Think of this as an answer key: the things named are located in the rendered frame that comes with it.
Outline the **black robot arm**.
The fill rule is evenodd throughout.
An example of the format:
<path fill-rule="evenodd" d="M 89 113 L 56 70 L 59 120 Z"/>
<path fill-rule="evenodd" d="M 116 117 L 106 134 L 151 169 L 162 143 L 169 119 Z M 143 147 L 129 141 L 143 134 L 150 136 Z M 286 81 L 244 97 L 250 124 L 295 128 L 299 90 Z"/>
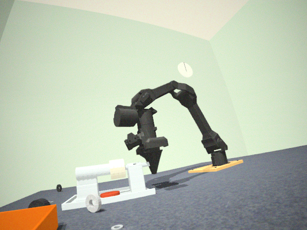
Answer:
<path fill-rule="evenodd" d="M 180 90 L 175 92 L 174 90 Z M 185 84 L 171 81 L 165 85 L 161 85 L 154 89 L 142 89 L 131 99 L 130 106 L 117 105 L 114 113 L 114 125 L 115 127 L 137 127 L 154 124 L 153 115 L 157 113 L 152 107 L 144 109 L 151 104 L 155 99 L 170 93 L 173 98 L 177 99 L 184 107 L 186 107 L 197 127 L 202 133 L 202 141 L 204 148 L 208 154 L 211 154 L 212 167 L 226 165 L 228 159 L 226 157 L 225 150 L 228 150 L 226 143 L 220 138 L 219 134 L 214 132 L 205 116 L 197 105 L 197 96 L 194 89 Z M 142 143 L 145 143 L 146 139 L 142 129 L 140 133 L 134 135 L 133 133 L 127 134 L 128 138 L 124 140 L 128 150 L 132 150 L 134 147 Z M 221 149 L 221 150 L 219 150 Z M 218 150 L 218 151 L 214 151 Z"/>

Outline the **small black ring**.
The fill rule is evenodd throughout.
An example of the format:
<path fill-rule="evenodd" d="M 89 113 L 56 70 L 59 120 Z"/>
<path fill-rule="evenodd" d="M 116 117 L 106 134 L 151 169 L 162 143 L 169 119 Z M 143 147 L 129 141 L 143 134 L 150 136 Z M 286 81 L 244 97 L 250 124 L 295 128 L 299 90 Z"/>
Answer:
<path fill-rule="evenodd" d="M 58 192 L 60 192 L 60 191 L 62 190 L 62 187 L 61 187 L 60 184 L 57 185 L 56 190 L 57 190 Z"/>

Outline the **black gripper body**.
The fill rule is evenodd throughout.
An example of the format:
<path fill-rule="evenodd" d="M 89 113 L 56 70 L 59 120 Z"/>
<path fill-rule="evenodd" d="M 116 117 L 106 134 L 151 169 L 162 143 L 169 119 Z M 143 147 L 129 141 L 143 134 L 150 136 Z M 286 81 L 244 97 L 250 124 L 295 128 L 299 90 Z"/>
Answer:
<path fill-rule="evenodd" d="M 168 140 L 165 137 L 156 137 L 157 127 L 154 124 L 146 124 L 138 127 L 137 134 L 139 134 L 142 129 L 145 136 L 145 143 L 142 145 L 139 144 L 139 147 L 136 149 L 137 155 L 140 155 L 144 152 L 160 150 L 160 147 L 169 146 Z"/>

